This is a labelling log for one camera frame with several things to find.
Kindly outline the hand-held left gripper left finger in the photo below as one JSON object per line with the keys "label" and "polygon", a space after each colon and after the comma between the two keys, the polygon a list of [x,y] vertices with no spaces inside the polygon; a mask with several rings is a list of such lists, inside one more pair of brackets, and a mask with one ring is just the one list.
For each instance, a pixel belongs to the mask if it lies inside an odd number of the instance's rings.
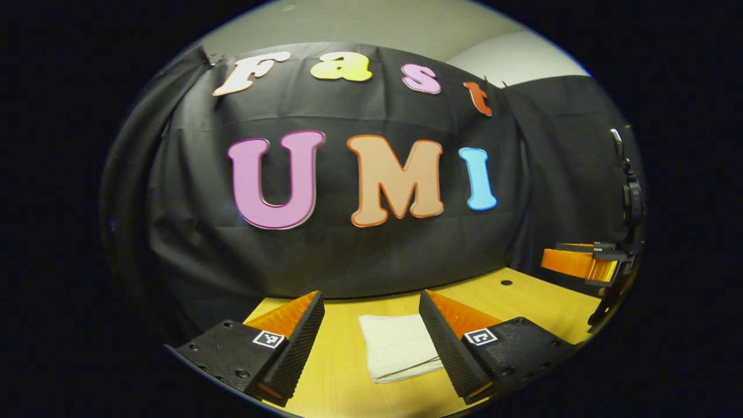
{"label": "hand-held left gripper left finger", "polygon": [[223,320],[175,351],[231,389],[284,407],[325,311],[324,294],[313,291],[252,320]]}

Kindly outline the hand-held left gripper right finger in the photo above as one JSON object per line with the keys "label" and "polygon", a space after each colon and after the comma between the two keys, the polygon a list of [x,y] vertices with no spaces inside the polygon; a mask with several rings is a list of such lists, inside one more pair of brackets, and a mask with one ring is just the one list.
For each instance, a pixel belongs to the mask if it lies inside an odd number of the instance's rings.
{"label": "hand-held left gripper right finger", "polygon": [[429,289],[420,292],[419,314],[467,405],[519,391],[578,349],[528,318],[501,321]]}

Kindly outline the cream white jeans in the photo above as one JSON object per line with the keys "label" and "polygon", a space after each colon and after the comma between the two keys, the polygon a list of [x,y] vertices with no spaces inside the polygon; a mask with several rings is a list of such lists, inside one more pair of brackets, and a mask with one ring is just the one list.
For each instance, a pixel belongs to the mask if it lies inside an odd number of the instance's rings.
{"label": "cream white jeans", "polygon": [[358,321],[373,383],[395,383],[444,368],[419,314],[362,315]]}

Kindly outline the black backdrop cloth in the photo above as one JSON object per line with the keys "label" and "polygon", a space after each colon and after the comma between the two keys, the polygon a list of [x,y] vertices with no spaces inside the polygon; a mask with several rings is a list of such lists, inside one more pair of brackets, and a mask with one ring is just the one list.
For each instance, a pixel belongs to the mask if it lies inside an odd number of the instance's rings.
{"label": "black backdrop cloth", "polygon": [[623,240],[633,127],[597,80],[485,85],[429,56],[313,42],[212,63],[195,45],[135,97],[104,167],[114,283],[170,344],[265,297],[390,296]]}

